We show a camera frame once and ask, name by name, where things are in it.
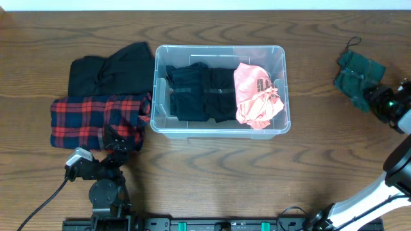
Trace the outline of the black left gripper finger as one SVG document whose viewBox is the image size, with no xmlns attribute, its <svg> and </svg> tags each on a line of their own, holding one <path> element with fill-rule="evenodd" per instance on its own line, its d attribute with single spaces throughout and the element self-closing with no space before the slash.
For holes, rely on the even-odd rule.
<svg viewBox="0 0 411 231">
<path fill-rule="evenodd" d="M 101 150 L 108 150 L 111 145 L 110 128 L 105 126 L 98 129 L 98 142 Z"/>
<path fill-rule="evenodd" d="M 107 125 L 107 148 L 113 151 L 128 151 L 129 147 L 125 139 L 113 129 L 109 124 Z"/>
</svg>

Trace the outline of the black folded shirt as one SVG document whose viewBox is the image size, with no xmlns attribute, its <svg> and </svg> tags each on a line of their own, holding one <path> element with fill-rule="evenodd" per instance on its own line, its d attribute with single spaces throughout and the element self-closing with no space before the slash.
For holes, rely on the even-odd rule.
<svg viewBox="0 0 411 231">
<path fill-rule="evenodd" d="M 155 58 L 146 42 L 130 44 L 109 57 L 79 58 L 71 64 L 68 95 L 152 93 L 154 66 Z"/>
</svg>

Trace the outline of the red navy plaid shirt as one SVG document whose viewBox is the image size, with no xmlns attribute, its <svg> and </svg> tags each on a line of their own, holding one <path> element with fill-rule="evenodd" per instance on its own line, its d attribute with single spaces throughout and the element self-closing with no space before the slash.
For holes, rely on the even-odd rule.
<svg viewBox="0 0 411 231">
<path fill-rule="evenodd" d="M 104 126 L 108 124 L 139 151 L 151 109 L 149 93 L 56 99 L 50 106 L 50 143 L 55 148 L 87 146 L 90 150 L 101 150 Z"/>
</svg>

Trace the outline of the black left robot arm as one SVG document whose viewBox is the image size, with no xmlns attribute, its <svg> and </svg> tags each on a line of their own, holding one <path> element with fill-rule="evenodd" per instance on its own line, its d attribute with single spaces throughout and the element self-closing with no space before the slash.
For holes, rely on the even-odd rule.
<svg viewBox="0 0 411 231">
<path fill-rule="evenodd" d="M 82 160 L 76 176 L 83 180 L 95 180 L 89 190 L 92 203 L 91 228 L 93 230 L 131 230 L 134 222 L 126 180 L 120 167 L 129 161 L 132 149 L 113 127 L 103 129 L 103 148 L 111 152 L 102 161 Z"/>
</svg>

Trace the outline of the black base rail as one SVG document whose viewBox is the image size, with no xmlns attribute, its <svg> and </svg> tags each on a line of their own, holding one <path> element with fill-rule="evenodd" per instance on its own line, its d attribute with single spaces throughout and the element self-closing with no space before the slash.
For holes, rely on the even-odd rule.
<svg viewBox="0 0 411 231">
<path fill-rule="evenodd" d="M 93 231 L 93 230 L 143 230 L 143 231 L 298 231 L 302 230 L 304 218 L 252 219 L 252 220 L 212 220 L 212 219 L 168 219 L 152 218 L 144 222 L 138 221 L 135 227 L 130 222 L 71 220 L 62 223 L 63 231 Z"/>
</svg>

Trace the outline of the pink t-shirt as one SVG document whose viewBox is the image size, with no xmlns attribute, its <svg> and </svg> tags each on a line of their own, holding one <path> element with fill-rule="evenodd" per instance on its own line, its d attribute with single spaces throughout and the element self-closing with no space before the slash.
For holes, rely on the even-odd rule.
<svg viewBox="0 0 411 231">
<path fill-rule="evenodd" d="M 234 86 L 236 119 L 254 130 L 266 128 L 284 109 L 279 89 L 260 66 L 240 63 L 234 71 Z"/>
</svg>

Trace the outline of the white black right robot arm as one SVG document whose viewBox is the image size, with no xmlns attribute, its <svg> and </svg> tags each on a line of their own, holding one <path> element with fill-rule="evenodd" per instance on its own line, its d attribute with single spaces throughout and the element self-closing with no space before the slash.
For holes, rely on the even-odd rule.
<svg viewBox="0 0 411 231">
<path fill-rule="evenodd" d="M 410 206 L 410 81 L 403 80 L 397 92 L 382 85 L 369 93 L 369 99 L 379 118 L 393 122 L 392 128 L 407 137 L 371 185 L 328 205 L 304 224 L 304 230 L 359 230 L 392 210 Z"/>
</svg>

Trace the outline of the black garment with tape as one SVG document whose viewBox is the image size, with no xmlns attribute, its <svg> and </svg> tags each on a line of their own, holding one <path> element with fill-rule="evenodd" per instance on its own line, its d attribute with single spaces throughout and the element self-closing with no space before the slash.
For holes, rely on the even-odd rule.
<svg viewBox="0 0 411 231">
<path fill-rule="evenodd" d="M 217 123 L 236 120 L 234 69 L 210 68 L 202 71 L 204 112 Z"/>
</svg>

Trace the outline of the clear plastic storage container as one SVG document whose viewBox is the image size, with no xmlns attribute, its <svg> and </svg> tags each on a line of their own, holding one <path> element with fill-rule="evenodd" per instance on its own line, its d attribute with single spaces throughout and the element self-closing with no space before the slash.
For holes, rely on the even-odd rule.
<svg viewBox="0 0 411 231">
<path fill-rule="evenodd" d="M 254 130 L 236 119 L 216 123 L 180 121 L 171 115 L 172 87 L 166 79 L 167 66 L 185 67 L 202 62 L 210 68 L 236 69 L 240 63 L 264 68 L 271 82 L 278 88 L 284 109 L 262 130 Z M 150 126 L 153 131 L 169 139 L 198 137 L 272 139 L 291 128 L 286 53 L 281 46 L 190 46 L 161 45 L 155 52 L 152 111 Z"/>
</svg>

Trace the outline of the dark green garment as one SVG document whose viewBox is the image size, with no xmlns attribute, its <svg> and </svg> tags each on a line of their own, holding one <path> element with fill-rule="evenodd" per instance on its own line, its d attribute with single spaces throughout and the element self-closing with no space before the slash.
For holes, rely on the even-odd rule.
<svg viewBox="0 0 411 231">
<path fill-rule="evenodd" d="M 337 60 L 340 70 L 333 83 L 356 108 L 370 112 L 370 103 L 366 100 L 365 94 L 380 84 L 386 67 L 349 49 L 361 41 L 361 37 L 354 36 L 347 42 Z"/>
</svg>

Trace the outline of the dark navy garment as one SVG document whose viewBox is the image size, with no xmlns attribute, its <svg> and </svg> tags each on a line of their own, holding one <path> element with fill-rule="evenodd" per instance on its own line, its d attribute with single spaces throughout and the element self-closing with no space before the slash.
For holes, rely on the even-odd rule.
<svg viewBox="0 0 411 231">
<path fill-rule="evenodd" d="M 179 68 L 166 66 L 168 81 L 173 91 L 170 95 L 171 115 L 175 115 L 179 121 L 205 122 L 209 119 L 202 101 L 202 74 L 207 68 L 202 62 Z"/>
</svg>

